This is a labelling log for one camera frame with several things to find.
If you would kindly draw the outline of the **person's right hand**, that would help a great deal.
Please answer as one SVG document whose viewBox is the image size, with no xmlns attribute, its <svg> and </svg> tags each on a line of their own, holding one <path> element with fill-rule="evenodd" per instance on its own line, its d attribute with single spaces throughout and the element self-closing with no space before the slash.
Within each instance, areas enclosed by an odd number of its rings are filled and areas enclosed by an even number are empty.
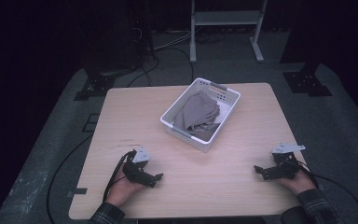
<svg viewBox="0 0 358 224">
<path fill-rule="evenodd" d="M 287 187 L 295 195 L 316 188 L 309 176 L 302 171 L 298 171 L 293 179 L 280 178 L 277 179 L 277 182 Z"/>
</svg>

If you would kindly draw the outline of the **white plastic basket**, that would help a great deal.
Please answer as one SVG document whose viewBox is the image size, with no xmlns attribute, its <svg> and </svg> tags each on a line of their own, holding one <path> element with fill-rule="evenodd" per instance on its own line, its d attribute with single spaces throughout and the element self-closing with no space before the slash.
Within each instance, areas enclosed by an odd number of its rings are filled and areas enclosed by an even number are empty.
<svg viewBox="0 0 358 224">
<path fill-rule="evenodd" d="M 219 127 L 208 142 L 202 141 L 199 138 L 173 126 L 173 120 L 177 113 L 184 107 L 188 98 L 198 91 L 205 92 L 212 99 L 216 100 L 220 106 L 220 115 L 215 119 L 215 122 L 219 123 Z M 217 138 L 217 135 L 228 121 L 240 98 L 241 94 L 239 92 L 199 77 L 196 78 L 193 83 L 179 96 L 179 98 L 167 109 L 167 111 L 161 116 L 160 121 L 166 126 L 167 133 L 171 133 L 191 146 L 203 152 L 207 152 L 213 141 Z"/>
</svg>

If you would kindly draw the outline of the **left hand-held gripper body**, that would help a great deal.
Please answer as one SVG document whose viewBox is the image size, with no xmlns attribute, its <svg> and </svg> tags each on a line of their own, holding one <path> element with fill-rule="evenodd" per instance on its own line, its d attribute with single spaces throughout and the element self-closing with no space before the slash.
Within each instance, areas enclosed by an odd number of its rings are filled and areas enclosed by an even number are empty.
<svg viewBox="0 0 358 224">
<path fill-rule="evenodd" d="M 130 182 L 142 185 L 149 185 L 151 183 L 150 174 L 144 171 L 150 159 L 151 156 L 143 147 L 138 147 L 126 154 L 122 171 Z"/>
</svg>

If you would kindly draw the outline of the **white metal stand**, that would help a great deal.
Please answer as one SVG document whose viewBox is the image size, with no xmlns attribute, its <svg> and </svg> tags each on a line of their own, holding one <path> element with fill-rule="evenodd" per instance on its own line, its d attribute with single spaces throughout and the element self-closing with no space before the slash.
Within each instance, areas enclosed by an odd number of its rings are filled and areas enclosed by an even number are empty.
<svg viewBox="0 0 358 224">
<path fill-rule="evenodd" d="M 229 25 L 254 25 L 255 33 L 250 37 L 250 43 L 259 63 L 264 62 L 264 57 L 258 46 L 258 38 L 266 13 L 268 0 L 262 0 L 260 9 L 243 11 L 212 11 L 198 12 L 195 7 L 196 0 L 191 0 L 190 18 L 190 44 L 189 60 L 197 61 L 196 28 L 201 26 L 229 26 Z"/>
</svg>

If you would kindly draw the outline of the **person's left hand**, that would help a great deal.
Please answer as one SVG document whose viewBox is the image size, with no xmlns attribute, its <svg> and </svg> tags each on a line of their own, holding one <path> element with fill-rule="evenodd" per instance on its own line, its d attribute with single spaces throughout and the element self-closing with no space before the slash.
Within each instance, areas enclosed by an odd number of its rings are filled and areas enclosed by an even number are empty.
<svg viewBox="0 0 358 224">
<path fill-rule="evenodd" d="M 131 196 L 144 188 L 144 185 L 130 182 L 130 180 L 122 172 L 122 168 L 119 168 L 119 171 L 114 179 L 114 184 L 110 188 L 104 201 L 106 203 L 111 203 L 116 207 L 120 207 L 128 201 Z"/>
</svg>

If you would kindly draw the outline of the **black tape marker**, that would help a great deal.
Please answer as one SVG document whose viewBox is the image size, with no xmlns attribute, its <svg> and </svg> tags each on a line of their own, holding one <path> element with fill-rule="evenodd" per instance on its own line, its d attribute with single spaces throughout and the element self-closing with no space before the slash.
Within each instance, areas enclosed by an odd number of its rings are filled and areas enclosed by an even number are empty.
<svg viewBox="0 0 358 224">
<path fill-rule="evenodd" d="M 73 198 L 75 195 L 87 194 L 87 190 L 88 190 L 87 188 L 69 190 L 66 193 L 66 197 L 67 198 Z"/>
</svg>

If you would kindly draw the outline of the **black stand base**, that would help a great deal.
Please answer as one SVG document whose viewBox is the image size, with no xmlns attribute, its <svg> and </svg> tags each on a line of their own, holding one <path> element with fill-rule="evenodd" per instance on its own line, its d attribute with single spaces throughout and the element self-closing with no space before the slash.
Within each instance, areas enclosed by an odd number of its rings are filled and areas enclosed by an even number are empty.
<svg viewBox="0 0 358 224">
<path fill-rule="evenodd" d="M 330 90 L 315 75 L 319 64 L 318 61 L 306 62 L 300 71 L 283 73 L 292 93 L 306 93 L 310 97 L 332 95 Z"/>
<path fill-rule="evenodd" d="M 86 101 L 90 97 L 102 97 L 113 88 L 116 79 L 112 76 L 88 77 L 82 90 L 76 93 L 75 101 Z"/>
</svg>

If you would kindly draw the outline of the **grey pants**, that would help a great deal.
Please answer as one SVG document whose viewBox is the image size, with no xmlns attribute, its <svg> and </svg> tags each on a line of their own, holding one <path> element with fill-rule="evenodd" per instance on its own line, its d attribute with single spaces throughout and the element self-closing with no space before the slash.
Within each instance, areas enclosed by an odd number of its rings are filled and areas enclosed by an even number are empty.
<svg viewBox="0 0 358 224">
<path fill-rule="evenodd" d="M 177 113 L 173 126 L 208 142 L 219 127 L 215 119 L 220 115 L 220 106 L 203 91 L 191 95 Z"/>
</svg>

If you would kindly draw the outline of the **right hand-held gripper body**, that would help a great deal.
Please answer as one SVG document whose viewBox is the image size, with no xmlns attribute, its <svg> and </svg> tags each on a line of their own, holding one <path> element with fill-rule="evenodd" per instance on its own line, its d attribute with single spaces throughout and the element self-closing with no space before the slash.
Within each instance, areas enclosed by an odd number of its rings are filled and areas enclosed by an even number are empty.
<svg viewBox="0 0 358 224">
<path fill-rule="evenodd" d="M 285 143 L 280 143 L 272 149 L 273 160 L 276 162 L 274 178 L 293 179 L 299 170 L 295 153 L 304 149 L 303 145 Z"/>
</svg>

